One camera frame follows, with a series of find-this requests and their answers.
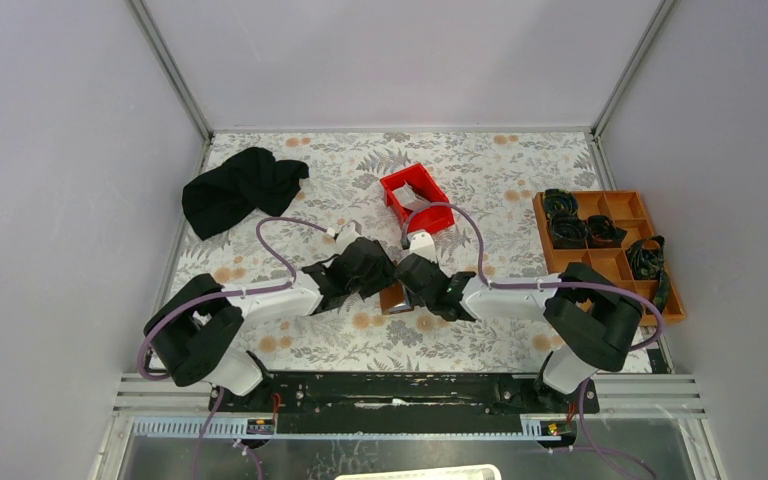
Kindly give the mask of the brown leather card holder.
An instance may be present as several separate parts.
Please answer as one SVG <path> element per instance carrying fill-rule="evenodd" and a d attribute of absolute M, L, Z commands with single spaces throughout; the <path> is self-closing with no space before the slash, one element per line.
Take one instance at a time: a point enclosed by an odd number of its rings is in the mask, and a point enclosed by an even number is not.
<path fill-rule="evenodd" d="M 414 310 L 408 292 L 400 282 L 395 282 L 379 292 L 382 315 L 395 315 Z"/>

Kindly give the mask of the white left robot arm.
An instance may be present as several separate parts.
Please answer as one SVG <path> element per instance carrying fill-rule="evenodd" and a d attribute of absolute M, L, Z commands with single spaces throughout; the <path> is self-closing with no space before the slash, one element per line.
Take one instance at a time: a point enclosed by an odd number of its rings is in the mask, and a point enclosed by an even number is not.
<path fill-rule="evenodd" d="M 395 283 L 395 263 L 366 237 L 342 252 L 303 267 L 295 278 L 225 287 L 209 274 L 191 279 L 143 329 L 142 353 L 153 352 L 163 378 L 186 387 L 221 386 L 248 411 L 269 401 L 266 370 L 232 344 L 246 324 L 308 317 L 337 310 L 352 295 L 368 298 Z"/>

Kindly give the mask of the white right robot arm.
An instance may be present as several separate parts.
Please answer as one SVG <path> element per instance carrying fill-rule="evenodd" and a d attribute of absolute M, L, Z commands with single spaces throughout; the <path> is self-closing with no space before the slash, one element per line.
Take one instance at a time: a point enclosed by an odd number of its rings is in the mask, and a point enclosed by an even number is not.
<path fill-rule="evenodd" d="M 643 297 L 580 262 L 559 274 L 494 283 L 473 272 L 448 275 L 411 254 L 395 278 L 446 321 L 526 319 L 551 326 L 564 345 L 548 355 L 533 386 L 535 402 L 549 412 L 567 405 L 586 378 L 622 370 L 645 313 Z"/>

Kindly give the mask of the stack of credit cards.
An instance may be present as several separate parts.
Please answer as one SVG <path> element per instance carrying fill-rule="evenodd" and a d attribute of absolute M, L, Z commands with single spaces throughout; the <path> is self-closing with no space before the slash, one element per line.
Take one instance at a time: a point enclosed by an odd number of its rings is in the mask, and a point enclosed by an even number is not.
<path fill-rule="evenodd" d="M 415 212 L 432 203 L 416 191 L 410 184 L 404 184 L 393 190 L 393 196 L 399 206 L 406 212 Z"/>

